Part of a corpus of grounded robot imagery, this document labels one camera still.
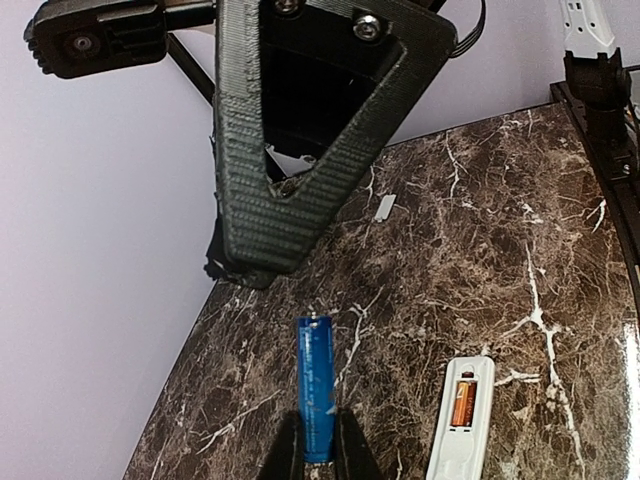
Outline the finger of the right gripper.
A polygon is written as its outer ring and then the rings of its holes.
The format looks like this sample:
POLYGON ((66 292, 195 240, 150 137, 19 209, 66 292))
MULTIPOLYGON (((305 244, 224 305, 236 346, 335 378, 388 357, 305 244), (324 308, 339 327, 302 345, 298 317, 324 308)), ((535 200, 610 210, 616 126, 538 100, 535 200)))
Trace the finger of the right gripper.
POLYGON ((222 217, 218 216, 213 237, 206 252, 204 271, 212 280, 223 280, 252 289, 267 289, 275 280, 272 272, 252 269, 229 260, 224 250, 222 217))
POLYGON ((295 271, 456 40, 411 1, 219 2, 214 258, 239 273, 295 271))

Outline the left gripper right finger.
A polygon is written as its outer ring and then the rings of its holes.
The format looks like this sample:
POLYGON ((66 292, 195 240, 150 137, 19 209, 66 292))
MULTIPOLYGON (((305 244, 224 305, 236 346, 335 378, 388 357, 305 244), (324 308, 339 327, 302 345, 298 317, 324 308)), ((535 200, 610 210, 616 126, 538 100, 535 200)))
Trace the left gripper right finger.
POLYGON ((334 473, 337 480, 380 480, 381 470, 354 413, 339 408, 334 428, 334 473))

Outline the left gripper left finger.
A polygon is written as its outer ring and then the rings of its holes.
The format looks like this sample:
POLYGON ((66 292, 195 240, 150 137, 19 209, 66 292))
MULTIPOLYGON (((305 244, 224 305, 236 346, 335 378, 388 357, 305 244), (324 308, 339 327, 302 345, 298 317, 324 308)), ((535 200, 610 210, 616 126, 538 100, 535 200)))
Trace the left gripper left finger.
POLYGON ((297 411, 288 411, 279 424, 258 480, 304 478, 304 425, 297 411))

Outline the white remote control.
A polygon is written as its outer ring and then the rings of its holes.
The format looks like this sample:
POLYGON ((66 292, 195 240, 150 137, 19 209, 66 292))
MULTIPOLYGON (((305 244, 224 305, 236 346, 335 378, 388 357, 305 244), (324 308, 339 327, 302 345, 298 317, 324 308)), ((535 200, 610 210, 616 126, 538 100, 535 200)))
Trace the white remote control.
POLYGON ((487 356, 447 365, 427 479, 479 479, 491 423, 495 364, 487 356))

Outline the blue battery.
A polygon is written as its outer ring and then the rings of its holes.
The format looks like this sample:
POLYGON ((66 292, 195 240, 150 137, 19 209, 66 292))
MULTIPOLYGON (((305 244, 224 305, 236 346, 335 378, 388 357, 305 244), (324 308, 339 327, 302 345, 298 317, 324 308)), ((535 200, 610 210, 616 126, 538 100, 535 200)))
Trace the blue battery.
POLYGON ((309 464, 333 459, 336 416, 332 320, 312 313, 297 318, 298 410, 309 464))

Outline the orange battery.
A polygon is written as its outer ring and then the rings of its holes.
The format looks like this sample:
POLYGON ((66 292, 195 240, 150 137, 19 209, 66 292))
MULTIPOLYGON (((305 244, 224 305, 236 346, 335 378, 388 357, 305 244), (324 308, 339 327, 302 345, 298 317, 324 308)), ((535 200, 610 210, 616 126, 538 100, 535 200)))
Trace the orange battery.
POLYGON ((455 401, 451 418, 452 427, 470 427, 473 421, 477 384, 475 382, 457 383, 455 401))

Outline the grey battery cover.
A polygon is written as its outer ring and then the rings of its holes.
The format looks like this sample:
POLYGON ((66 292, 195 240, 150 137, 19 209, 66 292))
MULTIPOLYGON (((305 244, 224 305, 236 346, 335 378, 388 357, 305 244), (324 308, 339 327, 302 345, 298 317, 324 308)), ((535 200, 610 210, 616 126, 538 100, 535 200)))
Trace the grey battery cover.
POLYGON ((392 208, 395 204, 395 200, 396 200, 395 194, 387 194, 381 199, 379 207, 374 216, 375 222, 381 223, 386 221, 389 218, 392 208))

